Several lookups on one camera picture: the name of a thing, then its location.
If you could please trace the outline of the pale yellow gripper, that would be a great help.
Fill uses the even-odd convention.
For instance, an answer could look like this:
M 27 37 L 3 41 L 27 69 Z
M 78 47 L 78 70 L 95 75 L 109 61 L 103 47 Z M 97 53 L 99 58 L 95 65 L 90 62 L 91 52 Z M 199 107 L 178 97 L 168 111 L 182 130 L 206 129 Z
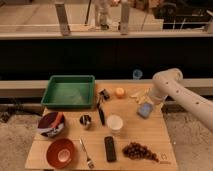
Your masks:
M 141 104 L 149 103 L 153 107 L 153 109 L 155 108 L 161 109 L 163 107 L 163 102 L 159 102 L 159 101 L 153 102 L 152 99 L 148 96 L 144 96 L 141 100 L 142 100 Z

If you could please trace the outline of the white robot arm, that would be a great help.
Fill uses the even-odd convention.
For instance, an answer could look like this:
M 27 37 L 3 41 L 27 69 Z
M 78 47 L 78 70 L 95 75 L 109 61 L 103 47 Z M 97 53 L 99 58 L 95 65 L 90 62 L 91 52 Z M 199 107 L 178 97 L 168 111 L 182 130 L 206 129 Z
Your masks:
M 153 75 L 153 86 L 147 97 L 138 108 L 137 113 L 148 118 L 154 106 L 165 101 L 170 96 L 186 111 L 193 114 L 207 129 L 213 133 L 213 102 L 185 88 L 181 81 L 183 74 L 180 69 L 172 68 Z

